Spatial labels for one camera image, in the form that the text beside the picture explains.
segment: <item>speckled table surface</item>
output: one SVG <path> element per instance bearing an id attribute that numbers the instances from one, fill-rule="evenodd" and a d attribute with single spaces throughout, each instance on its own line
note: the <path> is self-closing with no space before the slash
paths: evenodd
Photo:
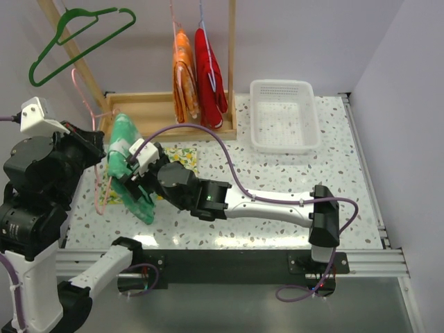
<path id="1" fill-rule="evenodd" d="M 340 97 L 316 97 L 321 147 L 307 155 L 267 155 L 250 143 L 249 96 L 237 95 L 237 141 L 226 142 L 245 187 L 264 191 L 302 192 L 326 185 L 335 196 L 359 204 L 355 223 L 341 235 L 340 248 L 380 249 L 377 218 L 371 205 L 345 108 Z M 233 183 L 225 157 L 216 142 L 165 143 L 198 150 L 202 178 Z M 86 170 L 72 205 L 66 248 L 108 248 L 119 236 L 134 238 L 145 248 L 309 248 L 308 230 L 281 221 L 232 219 L 205 222 L 179 212 L 165 200 L 157 202 L 155 221 L 145 225 L 123 205 L 109 205 L 99 216 L 94 210 L 94 172 Z M 352 214 L 341 205 L 341 225 Z"/>

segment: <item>wooden tray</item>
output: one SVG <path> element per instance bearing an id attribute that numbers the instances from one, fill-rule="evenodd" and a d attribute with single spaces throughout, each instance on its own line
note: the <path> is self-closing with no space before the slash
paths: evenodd
<path id="1" fill-rule="evenodd" d="M 156 130 L 170 126 L 176 123 L 174 117 L 173 94 L 170 92 L 153 92 L 153 93 L 130 93 L 130 94 L 108 94 L 108 105 L 111 110 L 119 109 L 120 112 L 127 114 L 135 123 L 137 129 L 143 137 L 148 137 Z M 194 123 L 199 124 L 199 120 L 191 119 Z M 100 129 L 105 132 L 105 140 L 108 142 L 112 132 L 114 123 L 113 118 L 103 119 Z M 234 94 L 232 105 L 228 107 L 228 112 L 223 115 L 222 128 L 215 130 L 216 134 L 224 140 L 235 140 L 237 137 L 236 107 L 234 102 Z M 157 136 L 159 142 L 174 141 L 200 141 L 213 140 L 214 138 L 194 128 L 178 128 L 169 130 Z"/>

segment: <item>wooden rack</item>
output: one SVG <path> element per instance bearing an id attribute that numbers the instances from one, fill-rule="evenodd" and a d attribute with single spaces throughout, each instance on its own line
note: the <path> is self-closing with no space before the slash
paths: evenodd
<path id="1" fill-rule="evenodd" d="M 228 98 L 228 112 L 223 115 L 223 126 L 217 130 L 217 134 L 225 140 L 235 140 L 237 136 L 236 107 L 234 102 L 233 76 L 234 76 L 234 41 L 236 32 L 236 0 L 228 0 L 229 5 L 229 38 L 228 38 L 228 90 L 225 92 Z M 53 0 L 37 0 L 43 13 L 48 18 L 54 30 L 60 20 L 60 13 Z M 62 39 L 69 37 L 71 33 L 65 29 Z M 68 56 L 72 59 L 80 54 L 80 49 L 74 39 L 68 41 L 63 46 Z M 127 114 L 137 126 L 139 132 L 148 137 L 156 130 L 176 123 L 173 94 L 172 92 L 147 92 L 129 94 L 107 94 L 103 95 L 85 59 L 80 59 L 74 63 L 78 73 L 82 76 L 85 84 L 100 106 L 102 112 L 109 112 L 119 109 Z M 109 139 L 114 124 L 113 117 L 104 117 L 100 124 L 100 129 L 105 133 L 105 138 Z M 157 137 L 158 141 L 197 141 L 213 139 L 207 133 L 192 129 L 179 128 L 162 133 Z"/>

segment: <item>white plastic basket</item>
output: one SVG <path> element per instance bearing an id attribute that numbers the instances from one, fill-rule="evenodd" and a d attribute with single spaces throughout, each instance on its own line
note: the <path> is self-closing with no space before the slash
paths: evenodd
<path id="1" fill-rule="evenodd" d="M 251 141 L 263 153 L 303 154 L 321 143 L 313 88 L 294 80 L 250 85 Z"/>

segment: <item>red garment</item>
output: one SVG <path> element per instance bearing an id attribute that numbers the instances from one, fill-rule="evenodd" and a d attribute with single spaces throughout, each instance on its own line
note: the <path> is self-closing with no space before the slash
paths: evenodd
<path id="1" fill-rule="evenodd" d="M 223 123 L 221 113 L 226 113 L 228 109 L 227 98 L 223 92 L 221 70 L 219 69 L 210 45 L 214 77 L 216 79 L 216 92 L 213 92 L 210 78 L 208 77 L 208 74 L 211 75 L 210 57 L 208 56 L 207 43 L 202 29 L 196 31 L 194 48 L 196 55 L 197 88 L 202 112 L 200 122 L 206 127 L 220 128 Z"/>

